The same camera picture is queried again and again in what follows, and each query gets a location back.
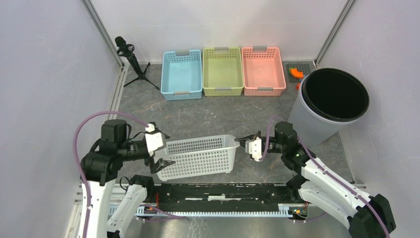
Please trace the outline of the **large white perforated basket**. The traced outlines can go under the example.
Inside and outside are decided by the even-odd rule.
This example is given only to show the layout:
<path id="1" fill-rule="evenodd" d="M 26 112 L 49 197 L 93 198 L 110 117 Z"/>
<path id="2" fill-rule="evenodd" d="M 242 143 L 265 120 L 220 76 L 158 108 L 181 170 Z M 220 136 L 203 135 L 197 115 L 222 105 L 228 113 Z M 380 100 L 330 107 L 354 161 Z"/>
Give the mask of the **large white perforated basket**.
<path id="1" fill-rule="evenodd" d="M 235 136 L 225 134 L 169 141 L 155 152 L 155 158 L 175 163 L 157 172 L 161 181 L 230 173 L 236 149 Z"/>

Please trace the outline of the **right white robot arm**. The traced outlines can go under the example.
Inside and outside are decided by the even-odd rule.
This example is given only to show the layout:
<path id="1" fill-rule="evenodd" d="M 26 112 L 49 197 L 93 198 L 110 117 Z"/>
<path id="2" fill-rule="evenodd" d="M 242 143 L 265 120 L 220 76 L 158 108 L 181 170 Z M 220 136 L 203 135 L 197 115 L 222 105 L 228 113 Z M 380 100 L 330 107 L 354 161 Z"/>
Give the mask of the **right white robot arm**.
<path id="1" fill-rule="evenodd" d="M 170 141 L 156 152 L 167 163 L 157 175 L 168 181 L 229 173 L 239 146 L 256 162 L 268 153 L 280 154 L 284 165 L 296 173 L 286 184 L 287 198 L 318 206 L 342 223 L 352 237 L 387 238 L 396 229 L 390 203 L 383 195 L 372 196 L 329 169 L 285 121 L 275 125 L 274 136 L 258 132 L 242 138 L 220 135 Z"/>

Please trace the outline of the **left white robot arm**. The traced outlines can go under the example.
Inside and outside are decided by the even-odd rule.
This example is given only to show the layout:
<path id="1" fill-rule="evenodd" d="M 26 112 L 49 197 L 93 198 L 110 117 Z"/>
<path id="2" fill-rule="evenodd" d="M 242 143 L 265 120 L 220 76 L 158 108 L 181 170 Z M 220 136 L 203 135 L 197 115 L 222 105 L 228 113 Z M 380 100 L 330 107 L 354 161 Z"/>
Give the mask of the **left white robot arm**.
<path id="1" fill-rule="evenodd" d="M 144 138 L 130 137 L 131 125 L 122 119 L 103 123 L 101 136 L 90 151 L 79 160 L 84 183 L 79 237 L 123 238 L 142 202 L 150 202 L 156 195 L 152 177 L 134 175 L 129 180 L 125 196 L 112 216 L 110 199 L 118 171 L 126 161 L 144 160 L 151 173 L 173 165 L 173 161 L 155 160 L 155 152 L 166 147 L 169 135 L 160 131 L 154 122 L 146 125 Z"/>

